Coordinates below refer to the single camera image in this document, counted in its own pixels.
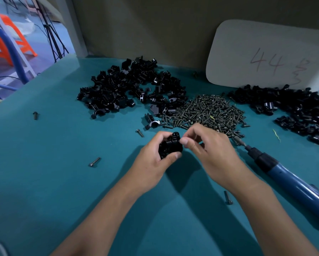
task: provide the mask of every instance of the blue screwdriver handle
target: blue screwdriver handle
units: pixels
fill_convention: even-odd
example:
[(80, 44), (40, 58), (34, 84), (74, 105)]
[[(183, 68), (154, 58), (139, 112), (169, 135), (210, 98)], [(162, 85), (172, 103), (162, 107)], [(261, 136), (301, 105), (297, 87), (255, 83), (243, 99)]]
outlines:
[(319, 218), (319, 189), (307, 184), (280, 163), (266, 173)]

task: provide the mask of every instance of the left hand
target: left hand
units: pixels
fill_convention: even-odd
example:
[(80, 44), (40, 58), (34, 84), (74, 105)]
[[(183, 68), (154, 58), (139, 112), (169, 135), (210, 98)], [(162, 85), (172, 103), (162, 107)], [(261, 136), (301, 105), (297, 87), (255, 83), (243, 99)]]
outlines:
[(141, 196), (157, 185), (166, 169), (182, 156), (174, 152), (161, 160), (158, 153), (160, 143), (170, 137), (171, 132), (158, 132), (139, 152), (132, 167), (123, 177), (128, 185), (132, 185)]

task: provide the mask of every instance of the forearm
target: forearm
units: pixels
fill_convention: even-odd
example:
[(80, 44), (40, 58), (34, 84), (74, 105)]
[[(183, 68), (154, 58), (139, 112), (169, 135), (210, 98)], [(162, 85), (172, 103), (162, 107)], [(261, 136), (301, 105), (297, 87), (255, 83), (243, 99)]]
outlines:
[(266, 183), (253, 180), (250, 188), (235, 196), (265, 256), (319, 255)]
[(51, 256), (107, 255), (121, 222), (139, 196), (123, 177)]

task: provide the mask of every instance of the hand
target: hand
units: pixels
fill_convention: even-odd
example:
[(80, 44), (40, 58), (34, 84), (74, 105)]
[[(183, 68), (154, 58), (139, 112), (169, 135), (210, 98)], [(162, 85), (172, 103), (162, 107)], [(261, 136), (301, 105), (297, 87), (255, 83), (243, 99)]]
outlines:
[(200, 159), (207, 174), (231, 193), (254, 184), (259, 179), (238, 157), (229, 138), (198, 123), (180, 139)]
[(171, 132), (158, 132), (139, 152), (130, 170), (125, 174), (127, 182), (142, 195), (157, 185), (166, 169), (182, 156), (174, 152), (161, 160), (158, 153), (160, 143), (170, 137)]

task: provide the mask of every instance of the orange chair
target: orange chair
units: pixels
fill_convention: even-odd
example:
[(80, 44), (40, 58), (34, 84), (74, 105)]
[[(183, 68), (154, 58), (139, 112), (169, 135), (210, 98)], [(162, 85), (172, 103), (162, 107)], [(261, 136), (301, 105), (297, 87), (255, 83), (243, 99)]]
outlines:
[[(31, 48), (28, 41), (25, 39), (25, 37), (20, 32), (20, 30), (16, 27), (16, 25), (11, 21), (11, 19), (7, 15), (3, 15), (3, 14), (0, 14), (0, 17), (5, 25), (11, 26), (18, 34), (21, 41), (16, 40), (16, 43), (19, 46), (21, 46), (20, 48), (21, 48), (22, 53), (26, 53), (26, 52), (30, 51), (34, 55), (34, 57), (36, 57), (37, 54)], [(8, 64), (13, 66), (8, 49), (5, 46), (4, 42), (1, 40), (1, 38), (0, 38), (0, 57), (5, 58), (8, 62)]]

